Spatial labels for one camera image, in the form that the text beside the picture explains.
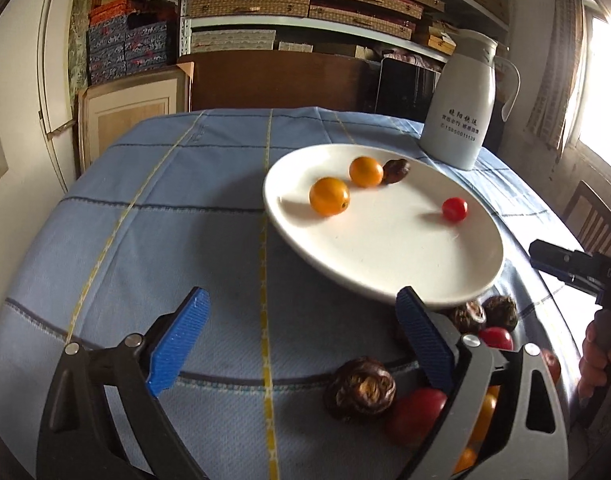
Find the person's right hand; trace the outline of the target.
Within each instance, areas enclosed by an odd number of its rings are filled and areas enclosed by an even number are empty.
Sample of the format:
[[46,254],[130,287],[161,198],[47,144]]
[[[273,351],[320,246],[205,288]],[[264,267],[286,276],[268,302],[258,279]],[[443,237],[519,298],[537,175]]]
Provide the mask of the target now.
[[596,388],[605,387],[608,382],[606,367],[611,364],[611,348],[608,351],[598,347],[596,326],[590,322],[586,327],[579,363],[581,374],[578,394],[581,399],[590,399]]

